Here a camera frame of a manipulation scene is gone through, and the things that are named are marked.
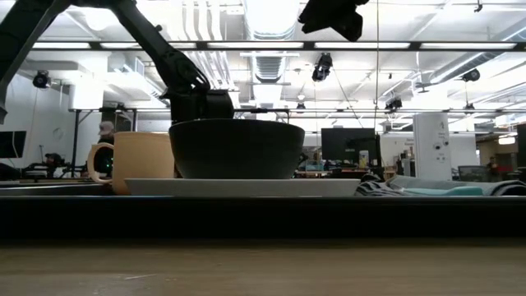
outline black table surface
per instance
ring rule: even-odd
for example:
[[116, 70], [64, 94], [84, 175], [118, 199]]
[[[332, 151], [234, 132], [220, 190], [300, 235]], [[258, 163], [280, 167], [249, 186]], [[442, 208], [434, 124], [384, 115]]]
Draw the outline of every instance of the black table surface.
[[0, 188], [0, 239], [526, 236], [525, 197], [136, 197]]

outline cable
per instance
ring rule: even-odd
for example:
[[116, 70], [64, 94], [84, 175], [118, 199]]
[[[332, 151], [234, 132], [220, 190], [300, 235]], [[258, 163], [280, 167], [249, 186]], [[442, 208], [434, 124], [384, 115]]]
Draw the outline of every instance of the cable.
[[37, 99], [39, 98], [39, 91], [38, 90], [35, 90], [35, 104], [33, 105], [33, 116], [31, 117], [31, 128], [30, 128], [30, 133], [29, 133], [29, 142], [27, 143], [28, 147], [31, 147], [31, 137], [33, 136], [33, 126], [35, 125], [35, 112], [36, 112], [36, 102], [37, 102]]
[[358, 116], [356, 115], [356, 112], [354, 112], [354, 108], [353, 108], [353, 106], [351, 105], [351, 102], [348, 100], [347, 94], [345, 94], [344, 87], [343, 87], [342, 84], [339, 82], [338, 73], [336, 72], [336, 70], [335, 70], [334, 68], [332, 68], [332, 71], [335, 72], [336, 80], [338, 81], [339, 88], [340, 88], [340, 89], [342, 90], [342, 92], [344, 93], [344, 97], [345, 97], [345, 100], [347, 100], [348, 107], [351, 109], [351, 111], [353, 111], [354, 117], [358, 120], [358, 123], [360, 124], [360, 127], [363, 128], [362, 122], [360, 122], [360, 118], [358, 118]]
[[376, 130], [376, 111], [378, 111], [378, 81], [380, 80], [380, 2], [376, 1], [376, 93], [375, 117], [372, 128]]
[[16, 152], [16, 147], [15, 147], [15, 135], [16, 135], [16, 132], [13, 132], [13, 140], [12, 140], [12, 144], [13, 144], [13, 151], [15, 151], [15, 156], [18, 158], [18, 152]]

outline black bowl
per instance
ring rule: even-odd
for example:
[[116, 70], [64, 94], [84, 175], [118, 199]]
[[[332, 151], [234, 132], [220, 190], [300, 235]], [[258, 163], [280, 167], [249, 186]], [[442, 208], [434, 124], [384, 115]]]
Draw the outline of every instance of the black bowl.
[[287, 179], [298, 166], [305, 132], [261, 120], [205, 119], [169, 129], [184, 178]]

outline beige mug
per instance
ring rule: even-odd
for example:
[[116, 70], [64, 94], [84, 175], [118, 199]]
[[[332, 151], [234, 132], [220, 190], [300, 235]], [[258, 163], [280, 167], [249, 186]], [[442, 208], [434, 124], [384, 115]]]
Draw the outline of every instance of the beige mug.
[[[113, 149], [113, 178], [103, 180], [95, 171], [97, 151]], [[115, 145], [99, 143], [91, 147], [88, 155], [88, 172], [97, 183], [112, 183], [118, 195], [130, 194], [127, 178], [173, 178], [173, 154], [170, 136], [150, 132], [118, 132]]]

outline mug handle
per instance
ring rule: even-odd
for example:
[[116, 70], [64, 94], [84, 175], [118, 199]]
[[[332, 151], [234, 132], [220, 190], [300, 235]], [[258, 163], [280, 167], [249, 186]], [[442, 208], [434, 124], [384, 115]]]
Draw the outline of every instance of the mug handle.
[[110, 184], [113, 179], [109, 179], [109, 180], [103, 180], [99, 177], [99, 173], [97, 173], [95, 171], [95, 166], [93, 165], [93, 163], [95, 162], [95, 154], [97, 154], [97, 151], [99, 151], [100, 148], [109, 148], [109, 149], [115, 149], [113, 147], [113, 145], [111, 144], [108, 144], [108, 143], [99, 143], [97, 145], [93, 145], [91, 147], [91, 150], [90, 150], [90, 153], [88, 154], [88, 173], [90, 174], [90, 178], [97, 182], [97, 183], [101, 183], [101, 184]]

